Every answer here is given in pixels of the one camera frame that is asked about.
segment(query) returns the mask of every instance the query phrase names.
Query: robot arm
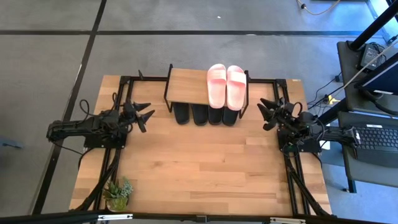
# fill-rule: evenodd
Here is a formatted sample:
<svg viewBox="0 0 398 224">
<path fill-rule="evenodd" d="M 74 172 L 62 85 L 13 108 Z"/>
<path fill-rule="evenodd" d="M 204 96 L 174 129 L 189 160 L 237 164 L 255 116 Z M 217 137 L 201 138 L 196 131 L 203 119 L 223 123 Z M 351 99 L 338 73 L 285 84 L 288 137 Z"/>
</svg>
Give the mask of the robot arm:
<svg viewBox="0 0 398 224">
<path fill-rule="evenodd" d="M 284 103 L 283 98 L 274 103 L 261 98 L 262 104 L 257 104 L 260 112 L 267 123 L 263 126 L 266 131 L 271 130 L 279 124 L 278 137 L 281 147 L 296 145 L 302 152 L 317 152 L 320 150 L 319 141 L 336 141 L 356 148 L 360 144 L 359 134 L 354 127 L 338 128 L 324 126 L 315 116 L 306 111 L 300 111 L 297 117 L 292 115 L 296 104 Z"/>
<path fill-rule="evenodd" d="M 106 110 L 80 121 L 54 121 L 47 130 L 47 139 L 55 142 L 69 136 L 84 136 L 85 147 L 121 147 L 125 145 L 133 123 L 138 124 L 141 132 L 146 132 L 145 123 L 155 111 L 143 115 L 138 111 L 149 105 L 127 101 L 120 114 L 118 110 Z"/>
</svg>

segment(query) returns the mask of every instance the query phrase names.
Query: keyboard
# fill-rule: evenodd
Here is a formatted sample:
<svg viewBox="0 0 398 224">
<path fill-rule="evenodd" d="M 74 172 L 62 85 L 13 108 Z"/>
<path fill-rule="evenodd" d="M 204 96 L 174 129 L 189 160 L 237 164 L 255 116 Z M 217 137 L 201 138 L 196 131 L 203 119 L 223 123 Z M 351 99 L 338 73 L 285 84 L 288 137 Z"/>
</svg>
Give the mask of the keyboard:
<svg viewBox="0 0 398 224">
<path fill-rule="evenodd" d="M 398 168 L 398 127 L 377 124 L 353 126 L 361 141 L 356 148 L 357 160 Z"/>
</svg>

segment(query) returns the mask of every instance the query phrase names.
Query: gray carpet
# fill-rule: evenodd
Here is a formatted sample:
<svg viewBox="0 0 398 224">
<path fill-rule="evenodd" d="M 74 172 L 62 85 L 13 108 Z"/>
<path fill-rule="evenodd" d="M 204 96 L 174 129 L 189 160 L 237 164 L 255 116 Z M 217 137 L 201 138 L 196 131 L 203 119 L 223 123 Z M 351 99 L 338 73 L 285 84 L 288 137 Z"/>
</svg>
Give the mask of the gray carpet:
<svg viewBox="0 0 398 224">
<path fill-rule="evenodd" d="M 329 1 L 308 1 L 313 11 Z M 0 1 L 0 29 L 91 29 L 99 0 Z M 293 0 L 280 1 L 108 1 L 101 30 L 363 30 L 373 21 L 364 2 L 343 1 L 314 17 Z M 299 78 L 307 100 L 340 72 L 336 43 L 352 37 L 304 36 L 97 36 L 78 100 L 94 107 L 103 75 L 166 76 L 175 67 L 207 69 L 214 63 L 237 64 L 252 77 Z M 0 217 L 25 215 L 50 152 L 45 132 L 60 119 L 80 67 L 88 36 L 0 35 L 0 136 L 25 144 L 0 149 Z M 382 39 L 373 41 L 383 43 Z M 332 83 L 319 93 L 331 92 Z M 74 119 L 83 113 L 75 107 Z M 82 138 L 65 146 L 81 150 Z M 78 156 L 62 151 L 44 212 L 68 210 Z M 342 167 L 324 166 L 333 213 L 339 217 L 398 222 L 397 189 L 358 183 L 347 187 Z M 174 223 L 142 221 L 136 223 Z"/>
</svg>

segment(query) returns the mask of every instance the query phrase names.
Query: small plant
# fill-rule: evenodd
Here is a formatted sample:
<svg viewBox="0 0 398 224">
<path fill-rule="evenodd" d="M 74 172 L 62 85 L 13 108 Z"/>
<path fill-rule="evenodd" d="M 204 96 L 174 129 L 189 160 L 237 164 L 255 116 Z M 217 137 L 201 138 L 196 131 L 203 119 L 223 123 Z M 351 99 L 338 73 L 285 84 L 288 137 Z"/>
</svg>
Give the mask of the small plant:
<svg viewBox="0 0 398 224">
<path fill-rule="evenodd" d="M 129 180 L 123 177 L 123 181 L 124 184 L 122 187 L 119 186 L 118 181 L 116 181 L 116 183 L 109 181 L 108 188 L 103 190 L 104 199 L 109 209 L 115 212 L 122 212 L 126 209 L 129 195 L 132 192 L 132 186 Z"/>
</svg>

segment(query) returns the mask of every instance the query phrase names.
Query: pink slide sandal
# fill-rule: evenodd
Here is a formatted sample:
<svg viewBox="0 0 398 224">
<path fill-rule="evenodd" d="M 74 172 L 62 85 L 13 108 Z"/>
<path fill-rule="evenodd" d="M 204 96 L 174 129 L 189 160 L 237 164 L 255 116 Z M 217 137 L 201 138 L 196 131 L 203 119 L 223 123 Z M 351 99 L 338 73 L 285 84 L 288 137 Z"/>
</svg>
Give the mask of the pink slide sandal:
<svg viewBox="0 0 398 224">
<path fill-rule="evenodd" d="M 211 66 L 207 71 L 207 90 L 212 108 L 222 108 L 225 104 L 226 72 L 223 64 Z"/>
<path fill-rule="evenodd" d="M 233 111 L 242 109 L 246 92 L 246 75 L 242 68 L 232 65 L 227 70 L 226 103 Z"/>
</svg>

